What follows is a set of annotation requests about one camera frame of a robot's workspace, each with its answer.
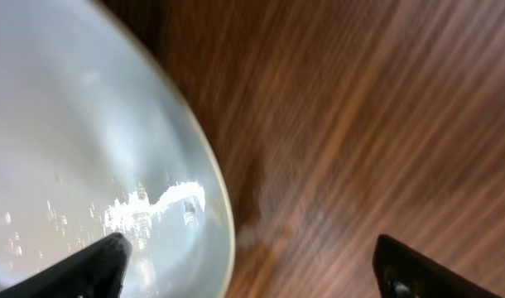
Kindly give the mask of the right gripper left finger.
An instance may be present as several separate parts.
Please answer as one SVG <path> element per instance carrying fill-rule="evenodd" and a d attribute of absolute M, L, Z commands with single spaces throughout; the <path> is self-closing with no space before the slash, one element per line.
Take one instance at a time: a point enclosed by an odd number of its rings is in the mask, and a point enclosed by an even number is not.
<path fill-rule="evenodd" d="M 111 233 L 85 249 L 3 291 L 0 298 L 118 298 L 132 244 Z"/>

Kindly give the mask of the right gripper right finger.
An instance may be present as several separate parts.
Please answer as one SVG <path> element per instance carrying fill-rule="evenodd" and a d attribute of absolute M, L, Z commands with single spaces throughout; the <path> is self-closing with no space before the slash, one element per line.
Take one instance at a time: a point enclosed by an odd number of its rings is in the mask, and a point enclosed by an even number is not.
<path fill-rule="evenodd" d="M 382 298 L 499 298 L 386 234 L 378 237 L 373 272 Z"/>

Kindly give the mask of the white plate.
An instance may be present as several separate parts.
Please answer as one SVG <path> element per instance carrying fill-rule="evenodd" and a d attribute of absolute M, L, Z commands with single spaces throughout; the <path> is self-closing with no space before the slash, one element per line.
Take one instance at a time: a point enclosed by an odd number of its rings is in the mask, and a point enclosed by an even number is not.
<path fill-rule="evenodd" d="M 233 214 L 182 94 L 94 1 L 0 0 L 0 291 L 111 233 L 124 297 L 222 297 Z"/>

